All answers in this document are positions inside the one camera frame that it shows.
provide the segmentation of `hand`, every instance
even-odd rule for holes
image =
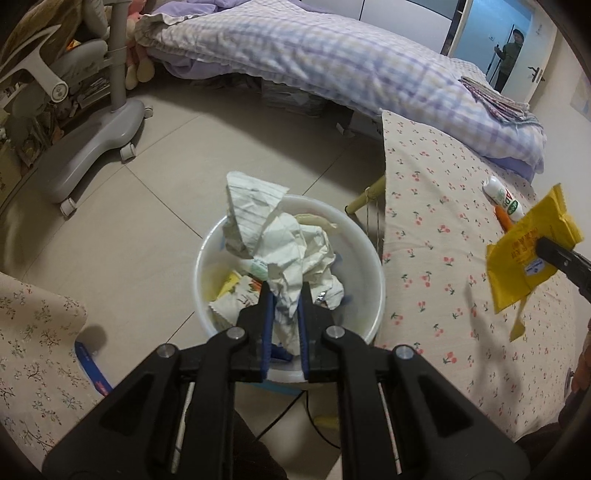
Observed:
[[[589,345],[579,356],[577,369],[574,371],[573,383],[571,388],[573,392],[578,390],[587,390],[591,384],[591,345]]]

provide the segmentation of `floral print fabric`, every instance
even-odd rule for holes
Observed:
[[[77,301],[0,274],[0,421],[38,468],[101,398],[74,353],[85,322]]]
[[[486,245],[503,231],[482,191],[503,181],[524,210],[524,179],[458,140],[384,112],[387,306],[376,345],[407,343],[510,438],[546,424],[562,407],[573,366],[576,289],[558,272],[525,308],[525,335],[509,342],[517,305],[494,314]]]

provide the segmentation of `bed sheet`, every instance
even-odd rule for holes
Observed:
[[[381,28],[288,0],[250,0],[206,16],[144,15],[135,35],[146,47],[285,83],[374,118],[394,111],[479,155],[543,171],[542,127],[500,124],[459,82],[462,75],[482,82],[482,72]]]
[[[494,314],[485,252],[503,232],[482,182],[496,175],[525,211],[537,201],[532,187],[435,128],[392,112],[382,120],[387,306],[376,344],[413,345],[517,439],[562,407],[576,289],[561,272],[539,286],[525,335],[509,342],[517,311]]]

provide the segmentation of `blue wall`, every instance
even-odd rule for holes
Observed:
[[[515,24],[515,28],[527,35],[531,14],[526,17],[528,10],[525,7],[522,7],[521,4],[515,4],[514,7],[509,4],[509,1],[474,0],[464,32],[453,56],[475,63],[486,73],[495,52],[495,45],[499,44],[499,48],[503,48],[511,32],[511,25]]]

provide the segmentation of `stuffed toy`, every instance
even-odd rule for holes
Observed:
[[[144,46],[135,41],[135,24],[142,17],[140,12],[147,0],[132,0],[127,16],[127,74],[125,87],[132,90],[138,82],[149,82],[154,77],[154,63],[148,57]]]

